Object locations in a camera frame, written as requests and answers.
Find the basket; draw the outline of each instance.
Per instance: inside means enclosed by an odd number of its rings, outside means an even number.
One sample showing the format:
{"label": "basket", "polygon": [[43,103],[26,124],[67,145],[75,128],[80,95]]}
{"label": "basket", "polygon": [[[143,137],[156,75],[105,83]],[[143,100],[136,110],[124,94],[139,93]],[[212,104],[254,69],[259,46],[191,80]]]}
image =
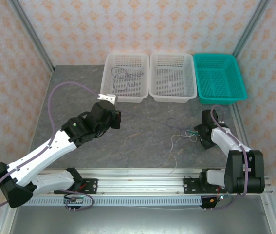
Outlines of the basket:
{"label": "basket", "polygon": [[247,98],[233,55],[195,54],[194,63],[201,104],[230,105]]}
{"label": "basket", "polygon": [[148,96],[148,68],[147,54],[108,54],[100,93],[115,94],[118,102],[142,102]]}
{"label": "basket", "polygon": [[155,101],[186,103],[197,96],[193,56],[153,53],[149,94]]}

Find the granite surface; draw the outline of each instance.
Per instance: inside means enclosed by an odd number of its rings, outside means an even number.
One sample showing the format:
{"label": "granite surface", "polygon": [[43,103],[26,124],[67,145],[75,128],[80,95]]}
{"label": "granite surface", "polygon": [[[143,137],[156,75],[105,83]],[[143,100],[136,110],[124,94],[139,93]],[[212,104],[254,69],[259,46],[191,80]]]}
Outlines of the granite surface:
{"label": "granite surface", "polygon": [[[64,81],[79,82],[99,93],[103,68],[103,65],[57,66],[51,78],[48,94]],[[48,94],[39,118],[32,150],[47,141],[52,132],[47,112]],[[69,84],[57,89],[52,98],[52,116],[56,128],[59,129],[69,118],[90,111],[96,102],[93,94],[79,86]],[[173,168],[176,163],[170,155],[171,137],[181,132],[176,128],[193,129],[202,121],[202,110],[210,108],[210,105],[201,105],[198,97],[187,103],[155,102],[151,96],[142,103],[118,103],[116,109],[123,111],[121,129],[109,129],[101,138],[85,143],[55,161],[49,168]],[[224,106],[224,109],[225,123],[236,135],[230,108]],[[194,143],[188,138],[178,139],[178,136],[173,138],[172,151],[178,168],[225,167],[226,156],[218,146],[205,150],[199,140]]]}

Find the patterned wallpaper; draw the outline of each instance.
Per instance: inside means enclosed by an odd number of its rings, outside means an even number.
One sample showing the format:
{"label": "patterned wallpaper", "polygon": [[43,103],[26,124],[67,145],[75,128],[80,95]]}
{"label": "patterned wallpaper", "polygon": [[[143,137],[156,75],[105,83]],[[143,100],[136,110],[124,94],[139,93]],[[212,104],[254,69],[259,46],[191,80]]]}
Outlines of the patterned wallpaper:
{"label": "patterned wallpaper", "polygon": [[253,148],[262,150],[276,186],[276,0],[238,59],[248,100],[239,103]]}
{"label": "patterned wallpaper", "polygon": [[21,0],[54,65],[112,51],[232,53],[260,0]]}
{"label": "patterned wallpaper", "polygon": [[0,162],[27,153],[49,76],[8,1],[0,0]]}

